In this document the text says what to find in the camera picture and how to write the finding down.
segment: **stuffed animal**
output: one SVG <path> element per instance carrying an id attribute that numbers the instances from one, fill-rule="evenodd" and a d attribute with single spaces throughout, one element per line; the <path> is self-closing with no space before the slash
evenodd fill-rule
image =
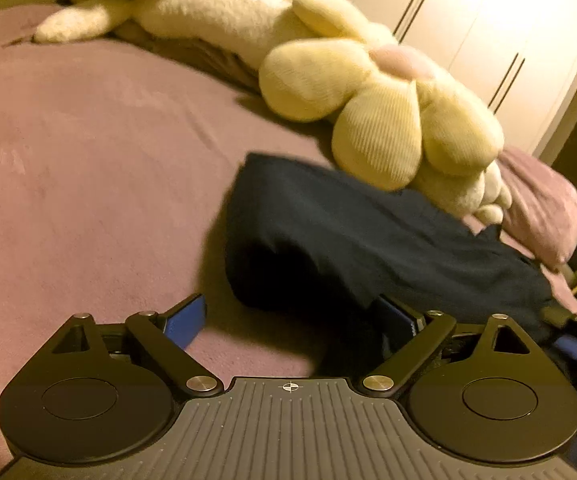
<path id="1" fill-rule="evenodd" d="M 360 180 L 415 187 L 485 223 L 510 205 L 494 162 L 504 136 L 486 105 L 347 0 L 72 1 L 35 41 L 88 40 L 129 20 L 156 38 L 199 38 L 257 71 L 278 115 L 332 120 L 335 159 Z"/>

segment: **gray ribbed plate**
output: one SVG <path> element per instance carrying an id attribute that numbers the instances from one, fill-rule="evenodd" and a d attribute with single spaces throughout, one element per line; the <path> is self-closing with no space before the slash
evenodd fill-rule
<path id="1" fill-rule="evenodd" d="M 86 468 L 18 460 L 2 480 L 577 480 L 559 458 L 495 468 L 430 446 L 390 400 L 345 380 L 237 379 L 189 401 L 171 430 L 131 457 Z"/>

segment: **triangular cutout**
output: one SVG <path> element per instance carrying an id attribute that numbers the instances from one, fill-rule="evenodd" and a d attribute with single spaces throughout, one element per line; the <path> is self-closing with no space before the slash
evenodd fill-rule
<path id="1" fill-rule="evenodd" d="M 68 354 L 70 352 L 86 352 L 89 349 L 84 327 L 74 326 L 55 347 L 53 354 Z"/>
<path id="2" fill-rule="evenodd" d="M 507 354 L 531 353 L 518 335 L 508 326 L 503 326 L 497 331 L 493 351 L 505 352 Z"/>

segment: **bed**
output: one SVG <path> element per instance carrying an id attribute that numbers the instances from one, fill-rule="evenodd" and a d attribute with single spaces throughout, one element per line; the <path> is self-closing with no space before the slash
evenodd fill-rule
<path id="1" fill-rule="evenodd" d="M 54 9 L 0 10 L 0 391 L 73 313 L 121 322 L 197 290 L 208 322 L 188 352 L 225 384 L 309 375 L 326 337 L 233 297 L 223 203 L 250 151 L 332 166 L 331 126 L 283 123 L 241 86 L 120 41 L 29 43 Z"/>

